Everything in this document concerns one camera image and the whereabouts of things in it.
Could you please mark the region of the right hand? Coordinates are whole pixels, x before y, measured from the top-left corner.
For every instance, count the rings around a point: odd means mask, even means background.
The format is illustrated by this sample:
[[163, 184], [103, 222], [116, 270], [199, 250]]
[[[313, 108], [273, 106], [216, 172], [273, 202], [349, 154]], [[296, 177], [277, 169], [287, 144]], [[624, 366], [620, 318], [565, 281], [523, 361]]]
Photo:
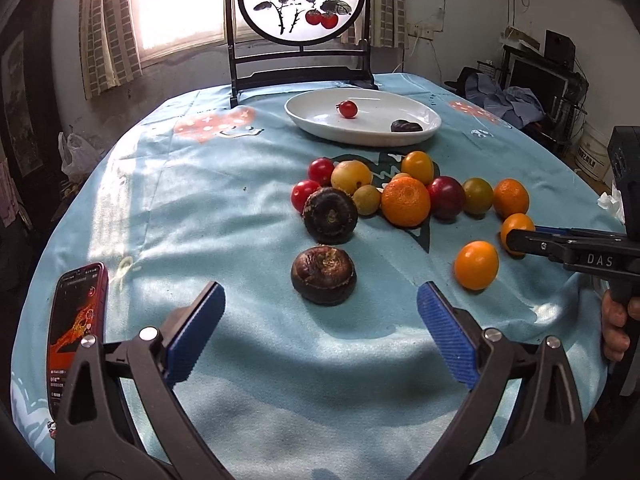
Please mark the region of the right hand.
[[630, 347], [630, 337], [624, 327], [628, 320], [638, 320], [640, 300], [631, 298], [626, 306], [614, 301], [607, 290], [602, 297], [601, 324], [604, 356], [612, 362], [620, 362]]

